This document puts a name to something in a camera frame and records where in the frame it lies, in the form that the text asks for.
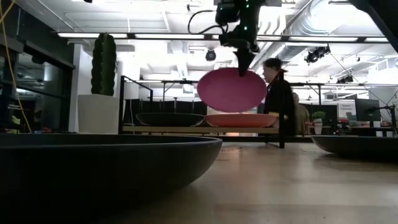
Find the pink plate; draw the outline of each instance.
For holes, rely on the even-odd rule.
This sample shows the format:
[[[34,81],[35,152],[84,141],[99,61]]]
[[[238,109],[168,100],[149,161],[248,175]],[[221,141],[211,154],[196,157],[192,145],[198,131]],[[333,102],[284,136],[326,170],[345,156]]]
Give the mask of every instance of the pink plate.
[[[272,126],[277,117],[269,114],[214,114],[206,116],[208,124],[221,128],[263,128]]]
[[[220,68],[199,81],[198,94],[215,110],[240,113],[258,106],[267,95],[267,87],[254,72],[247,71],[240,77],[238,68]]]

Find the orange bowl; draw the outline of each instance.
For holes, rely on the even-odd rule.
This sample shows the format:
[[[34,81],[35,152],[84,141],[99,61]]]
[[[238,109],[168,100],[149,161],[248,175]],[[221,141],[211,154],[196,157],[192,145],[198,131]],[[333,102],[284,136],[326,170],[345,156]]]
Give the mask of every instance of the orange bowl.
[[[221,128],[264,128],[272,126],[277,117],[269,114],[214,114],[206,116],[208,124]]]

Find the dark gray bowl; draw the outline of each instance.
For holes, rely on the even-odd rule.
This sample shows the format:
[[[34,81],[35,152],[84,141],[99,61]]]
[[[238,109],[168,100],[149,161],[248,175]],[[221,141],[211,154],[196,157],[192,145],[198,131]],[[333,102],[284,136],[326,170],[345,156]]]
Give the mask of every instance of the dark gray bowl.
[[[366,136],[312,136],[312,141],[326,152],[354,157],[398,156],[398,138]]]
[[[181,113],[141,113],[137,114],[141,124],[153,127],[190,127],[203,122],[205,117],[199,114]]]
[[[222,141],[132,135],[0,135],[3,218],[103,218],[199,178]]]

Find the computer monitor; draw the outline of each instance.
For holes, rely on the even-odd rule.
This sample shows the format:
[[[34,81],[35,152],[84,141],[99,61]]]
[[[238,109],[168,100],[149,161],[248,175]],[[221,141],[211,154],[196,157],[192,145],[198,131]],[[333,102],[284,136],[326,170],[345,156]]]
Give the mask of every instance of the computer monitor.
[[[378,100],[355,99],[356,120],[380,121],[380,110],[374,110],[374,108],[379,107]]]

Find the cactus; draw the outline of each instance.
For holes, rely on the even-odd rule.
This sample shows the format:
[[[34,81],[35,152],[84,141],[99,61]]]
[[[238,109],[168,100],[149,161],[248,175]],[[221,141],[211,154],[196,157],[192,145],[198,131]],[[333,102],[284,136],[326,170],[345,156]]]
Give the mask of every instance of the cactus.
[[[93,50],[91,93],[113,96],[116,68],[116,44],[112,35],[100,34]]]

